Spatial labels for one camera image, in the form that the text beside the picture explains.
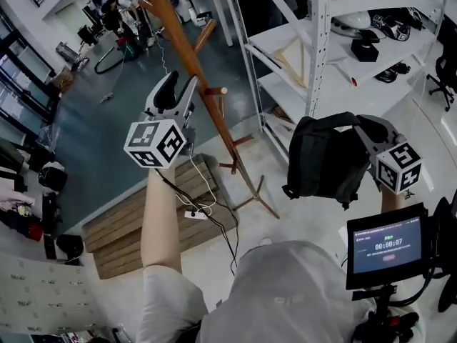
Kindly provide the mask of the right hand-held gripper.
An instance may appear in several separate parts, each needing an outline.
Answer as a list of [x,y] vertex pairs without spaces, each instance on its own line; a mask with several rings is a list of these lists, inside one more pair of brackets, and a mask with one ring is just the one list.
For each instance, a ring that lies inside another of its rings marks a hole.
[[373,115],[358,115],[354,127],[368,153],[377,153],[378,144],[395,144],[378,153],[368,172],[373,180],[399,195],[418,183],[423,159],[391,122]]

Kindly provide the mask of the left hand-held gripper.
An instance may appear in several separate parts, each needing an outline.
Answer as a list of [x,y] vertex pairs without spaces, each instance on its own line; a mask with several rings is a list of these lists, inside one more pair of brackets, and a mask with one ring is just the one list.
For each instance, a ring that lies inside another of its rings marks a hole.
[[179,73],[172,71],[158,82],[146,99],[140,120],[129,128],[124,151],[142,168],[168,169],[178,156],[193,151],[196,132],[189,118],[194,112],[191,99],[198,77],[186,82],[176,105],[178,77]]

